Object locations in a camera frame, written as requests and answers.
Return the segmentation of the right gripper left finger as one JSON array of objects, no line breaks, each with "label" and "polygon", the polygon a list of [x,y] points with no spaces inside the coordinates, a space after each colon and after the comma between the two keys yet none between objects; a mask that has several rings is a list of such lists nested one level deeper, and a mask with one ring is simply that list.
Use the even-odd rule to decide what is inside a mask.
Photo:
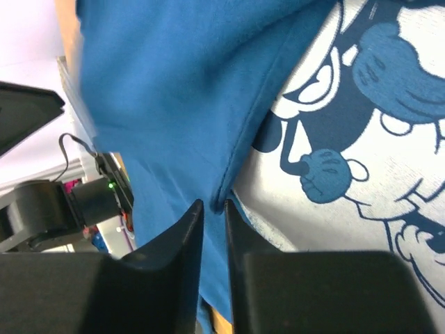
[{"label": "right gripper left finger", "polygon": [[204,205],[196,200],[153,240],[120,260],[103,256],[84,333],[194,333]]}]

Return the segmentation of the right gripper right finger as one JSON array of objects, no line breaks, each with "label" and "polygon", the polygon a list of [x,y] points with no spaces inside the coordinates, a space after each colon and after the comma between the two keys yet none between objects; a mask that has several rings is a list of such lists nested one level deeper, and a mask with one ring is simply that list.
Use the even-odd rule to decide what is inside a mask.
[{"label": "right gripper right finger", "polygon": [[249,307],[244,283],[243,258],[251,252],[275,253],[278,248],[244,221],[233,200],[225,201],[225,227],[233,330],[235,333],[249,333]]}]

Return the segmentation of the blue t-shirt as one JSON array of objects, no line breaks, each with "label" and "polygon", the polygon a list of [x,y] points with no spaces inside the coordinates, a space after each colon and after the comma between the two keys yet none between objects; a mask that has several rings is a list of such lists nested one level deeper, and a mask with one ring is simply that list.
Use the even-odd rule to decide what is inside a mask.
[{"label": "blue t-shirt", "polygon": [[205,206],[200,298],[232,320],[223,205],[285,251],[382,250],[444,332],[443,1],[78,1],[82,100],[138,245]]}]

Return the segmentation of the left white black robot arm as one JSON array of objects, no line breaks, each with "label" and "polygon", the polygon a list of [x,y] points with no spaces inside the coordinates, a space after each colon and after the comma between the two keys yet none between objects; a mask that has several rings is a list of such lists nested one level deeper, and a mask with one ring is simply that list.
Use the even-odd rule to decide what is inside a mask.
[{"label": "left white black robot arm", "polygon": [[[1,154],[61,116],[65,103],[54,91],[1,82]],[[1,196],[1,252],[39,252],[75,242],[83,231],[115,216],[125,237],[134,232],[134,197],[114,156],[95,152],[80,138],[63,133],[94,159],[99,178],[68,191],[62,170],[55,177],[27,180]]]}]

